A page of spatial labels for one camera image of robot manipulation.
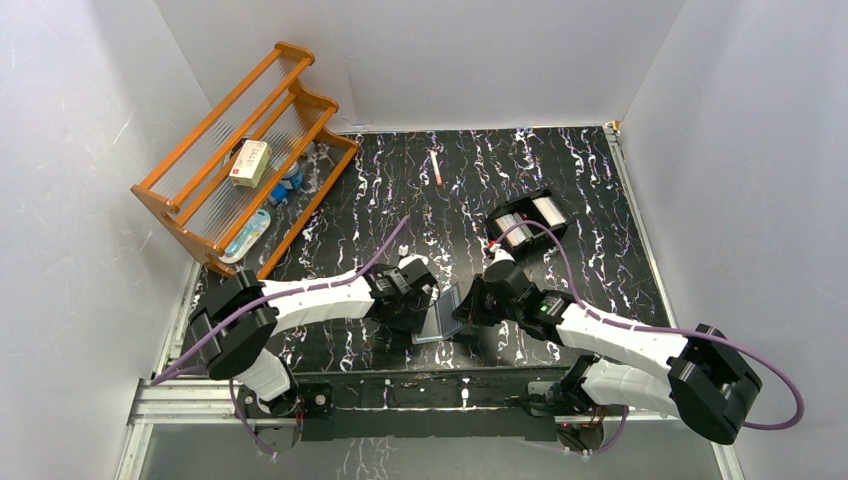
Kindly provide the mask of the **silver metal card holder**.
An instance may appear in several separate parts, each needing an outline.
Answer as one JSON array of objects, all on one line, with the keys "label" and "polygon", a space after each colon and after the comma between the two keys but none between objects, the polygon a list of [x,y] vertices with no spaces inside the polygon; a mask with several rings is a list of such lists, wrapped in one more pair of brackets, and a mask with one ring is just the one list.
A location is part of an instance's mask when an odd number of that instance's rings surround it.
[{"label": "silver metal card holder", "polygon": [[413,344],[448,340],[459,333],[466,325],[464,320],[457,320],[453,312],[459,307],[462,297],[460,285],[455,283],[447,288],[428,310],[422,331],[411,335]]}]

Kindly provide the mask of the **black card tray box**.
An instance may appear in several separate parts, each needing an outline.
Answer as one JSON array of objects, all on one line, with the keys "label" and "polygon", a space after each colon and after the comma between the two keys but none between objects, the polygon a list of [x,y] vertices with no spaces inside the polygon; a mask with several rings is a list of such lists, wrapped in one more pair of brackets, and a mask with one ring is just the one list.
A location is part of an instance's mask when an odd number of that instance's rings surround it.
[{"label": "black card tray box", "polygon": [[[544,218],[539,214],[538,210],[533,204],[533,200],[535,198],[543,196],[552,197],[553,201],[557,204],[557,206],[560,208],[560,210],[566,217],[567,223],[565,225],[560,225],[557,228],[553,229],[549,228],[549,225],[545,222]],[[531,250],[533,250],[537,246],[544,246],[552,243],[548,235],[543,231],[541,227],[539,227],[539,225],[542,225],[543,227],[547,228],[554,236],[556,236],[558,239],[561,239],[567,231],[568,227],[575,222],[574,215],[566,210],[563,202],[554,194],[551,189],[537,189],[498,205],[491,213],[487,215],[484,221],[484,228],[490,242],[494,242],[498,239],[496,237],[497,231],[495,230],[494,219],[498,216],[508,213],[518,213],[523,218],[521,224],[527,225],[533,234],[533,239],[529,243],[518,248],[510,248],[508,245],[505,244],[503,239],[501,240],[501,247],[507,250],[515,258],[522,258],[526,256]]]}]

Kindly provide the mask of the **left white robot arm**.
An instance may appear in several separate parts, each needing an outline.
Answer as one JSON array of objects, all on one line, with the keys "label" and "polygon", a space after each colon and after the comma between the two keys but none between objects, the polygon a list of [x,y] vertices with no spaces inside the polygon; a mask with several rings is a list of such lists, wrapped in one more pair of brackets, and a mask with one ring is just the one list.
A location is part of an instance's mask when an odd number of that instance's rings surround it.
[{"label": "left white robot arm", "polygon": [[261,281],[246,270],[201,297],[187,338],[199,348],[211,379],[234,380],[248,390],[259,411],[290,416],[308,395],[289,366],[268,349],[272,337],[342,318],[370,319],[418,334],[439,293],[421,257],[299,282]]}]

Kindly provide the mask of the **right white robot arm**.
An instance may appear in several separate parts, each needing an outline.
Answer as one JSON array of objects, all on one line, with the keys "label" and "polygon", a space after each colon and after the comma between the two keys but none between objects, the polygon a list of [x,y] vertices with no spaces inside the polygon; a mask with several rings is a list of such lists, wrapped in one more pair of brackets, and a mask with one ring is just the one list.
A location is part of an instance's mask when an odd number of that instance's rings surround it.
[{"label": "right white robot arm", "polygon": [[692,336],[653,332],[582,306],[570,293],[539,288],[512,260],[497,260],[475,275],[452,316],[479,326],[513,321],[536,340],[581,351],[558,383],[522,396],[525,409],[541,415],[636,407],[730,445],[762,388],[720,331],[701,324]]}]

